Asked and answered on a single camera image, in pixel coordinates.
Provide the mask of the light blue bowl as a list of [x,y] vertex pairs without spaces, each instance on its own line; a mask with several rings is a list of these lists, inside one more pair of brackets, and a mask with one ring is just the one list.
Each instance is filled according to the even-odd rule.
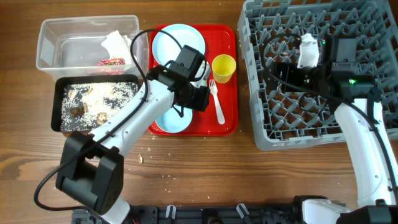
[[180,133],[187,129],[193,120],[193,110],[190,108],[182,108],[180,105],[174,105],[159,116],[155,123],[158,127],[170,134]]

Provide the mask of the red snack wrapper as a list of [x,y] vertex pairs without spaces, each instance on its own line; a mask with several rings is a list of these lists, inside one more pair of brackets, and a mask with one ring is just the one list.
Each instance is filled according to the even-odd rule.
[[125,60],[123,58],[108,58],[100,60],[96,66],[110,66],[110,65],[124,65]]

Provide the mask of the white napkin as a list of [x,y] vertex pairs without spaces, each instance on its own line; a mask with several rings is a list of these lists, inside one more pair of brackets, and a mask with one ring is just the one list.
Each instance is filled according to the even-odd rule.
[[132,40],[127,35],[121,35],[118,30],[111,32],[102,41],[101,46],[104,47],[110,58],[123,58],[124,63],[133,64],[130,53],[130,46]]

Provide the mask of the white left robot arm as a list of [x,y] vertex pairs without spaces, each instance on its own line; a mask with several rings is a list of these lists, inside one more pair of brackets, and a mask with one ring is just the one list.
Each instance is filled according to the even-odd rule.
[[107,223],[138,223],[132,205],[120,196],[124,180],[124,158],[144,131],[171,108],[180,106],[205,111],[209,104],[207,87],[195,87],[205,72],[205,56],[189,45],[181,45],[176,60],[142,73],[139,93],[118,114],[88,134],[72,132],[67,137],[60,164],[47,174],[34,192],[36,206],[53,212],[60,207],[44,205],[39,193],[46,182],[55,186],[86,210]]

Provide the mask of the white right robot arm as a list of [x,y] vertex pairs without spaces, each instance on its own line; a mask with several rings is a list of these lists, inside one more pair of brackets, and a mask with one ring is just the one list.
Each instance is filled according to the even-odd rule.
[[261,60],[270,89],[299,91],[326,99],[348,145],[358,188],[358,208],[348,210],[325,197],[294,200],[300,223],[396,223],[397,161],[372,75],[357,73],[356,39],[294,35],[297,63]]

